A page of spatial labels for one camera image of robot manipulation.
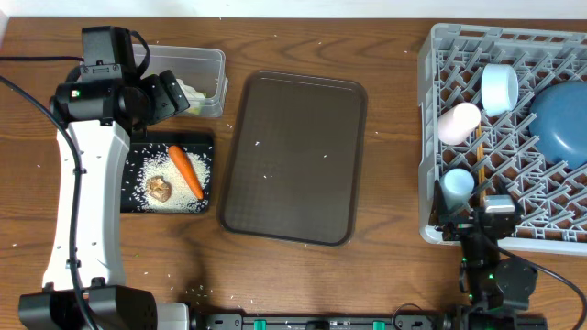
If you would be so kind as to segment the light blue cup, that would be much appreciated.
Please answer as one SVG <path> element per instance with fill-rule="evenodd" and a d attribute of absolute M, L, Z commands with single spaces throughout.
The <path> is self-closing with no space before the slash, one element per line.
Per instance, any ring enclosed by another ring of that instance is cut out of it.
<path fill-rule="evenodd" d="M 464 169 L 447 171 L 440 178 L 439 183 L 449 210 L 454 210 L 466 204 L 475 185 L 472 175 Z"/>

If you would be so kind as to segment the white tissue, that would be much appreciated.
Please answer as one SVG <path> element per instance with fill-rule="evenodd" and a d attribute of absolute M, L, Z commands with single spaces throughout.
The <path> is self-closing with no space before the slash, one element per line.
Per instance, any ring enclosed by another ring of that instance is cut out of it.
<path fill-rule="evenodd" d="M 199 116 L 206 100 L 205 94 L 197 92 L 192 86 L 186 85 L 181 79 L 178 79 L 177 82 L 189 103 L 189 107 L 185 110 L 185 113 Z"/>

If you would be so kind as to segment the orange carrot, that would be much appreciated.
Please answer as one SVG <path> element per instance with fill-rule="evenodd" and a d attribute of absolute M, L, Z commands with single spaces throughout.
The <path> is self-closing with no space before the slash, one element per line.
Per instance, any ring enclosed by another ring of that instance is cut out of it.
<path fill-rule="evenodd" d="M 187 155 L 178 146 L 170 146 L 168 148 L 168 154 L 177 170 L 183 176 L 183 179 L 185 180 L 186 184 L 188 185 L 194 196 L 198 200 L 203 200 L 204 191 L 198 180 L 196 172 L 194 171 L 192 162 L 187 157 Z"/>

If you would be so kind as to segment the pink cup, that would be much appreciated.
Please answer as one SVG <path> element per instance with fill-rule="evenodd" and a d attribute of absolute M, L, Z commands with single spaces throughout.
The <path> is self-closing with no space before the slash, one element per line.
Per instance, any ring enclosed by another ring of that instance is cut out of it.
<path fill-rule="evenodd" d="M 446 145 L 458 145 L 468 138 L 480 122 L 481 111 L 475 104 L 458 104 L 438 118 L 438 138 Z"/>

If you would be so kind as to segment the brown food scrap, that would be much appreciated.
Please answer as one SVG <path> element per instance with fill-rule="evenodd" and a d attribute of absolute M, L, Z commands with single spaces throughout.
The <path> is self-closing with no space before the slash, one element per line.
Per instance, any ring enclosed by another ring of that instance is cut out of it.
<path fill-rule="evenodd" d="M 162 176 L 148 178 L 145 189 L 147 195 L 161 203 L 166 203 L 172 195 L 172 186 Z"/>

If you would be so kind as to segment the large blue plate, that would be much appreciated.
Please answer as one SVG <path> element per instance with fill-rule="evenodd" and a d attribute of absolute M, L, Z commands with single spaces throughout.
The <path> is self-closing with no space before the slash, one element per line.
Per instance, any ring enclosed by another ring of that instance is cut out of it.
<path fill-rule="evenodd" d="M 548 163 L 566 161 L 575 170 L 586 163 L 586 82 L 562 82 L 543 90 L 530 107 L 529 126 Z"/>

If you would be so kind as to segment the small light blue bowl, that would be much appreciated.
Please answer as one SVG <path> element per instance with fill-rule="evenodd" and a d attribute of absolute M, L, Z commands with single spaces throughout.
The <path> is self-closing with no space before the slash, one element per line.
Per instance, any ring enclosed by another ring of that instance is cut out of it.
<path fill-rule="evenodd" d="M 488 117 L 513 110 L 518 101 L 518 80 L 514 68 L 487 64 L 482 71 L 482 107 Z"/>

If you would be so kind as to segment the white rice pile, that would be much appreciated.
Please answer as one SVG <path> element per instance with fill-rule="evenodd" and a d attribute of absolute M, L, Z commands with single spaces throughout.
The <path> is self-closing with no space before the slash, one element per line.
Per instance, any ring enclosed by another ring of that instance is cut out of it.
<path fill-rule="evenodd" d="M 173 164 L 166 151 L 141 150 L 143 160 L 127 161 L 125 171 L 131 175 L 123 180 L 122 202 L 125 212 L 154 213 L 192 213 L 202 214 L 208 209 L 210 202 L 212 159 L 205 153 L 189 152 L 184 148 L 196 177 L 202 187 L 204 198 L 198 199 L 189 188 L 178 168 Z M 157 185 L 165 183 L 171 189 L 170 197 L 161 201 L 148 192 L 148 181 L 158 179 Z"/>

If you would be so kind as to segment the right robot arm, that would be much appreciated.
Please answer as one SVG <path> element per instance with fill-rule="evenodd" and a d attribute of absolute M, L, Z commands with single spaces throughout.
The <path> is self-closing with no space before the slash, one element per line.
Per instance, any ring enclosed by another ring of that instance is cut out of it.
<path fill-rule="evenodd" d="M 512 257 L 501 258 L 500 239 L 509 237 L 521 222 L 522 206 L 503 185 L 498 193 L 482 197 L 469 211 L 449 210 L 439 181 L 435 182 L 429 224 L 442 239 L 460 242 L 460 291 L 469 305 L 457 305 L 437 322 L 439 329 L 520 329 L 517 316 L 529 307 L 537 270 Z"/>

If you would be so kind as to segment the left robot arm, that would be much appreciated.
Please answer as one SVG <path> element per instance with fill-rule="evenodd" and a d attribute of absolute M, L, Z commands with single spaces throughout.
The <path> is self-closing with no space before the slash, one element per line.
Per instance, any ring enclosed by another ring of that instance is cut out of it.
<path fill-rule="evenodd" d="M 61 182 L 54 244 L 39 293 L 19 299 L 28 329 L 186 329 L 182 302 L 157 302 L 126 284 L 120 250 L 123 172 L 134 131 L 188 102 L 170 71 L 136 61 L 137 32 L 86 27 L 83 56 L 44 114 L 58 129 Z"/>

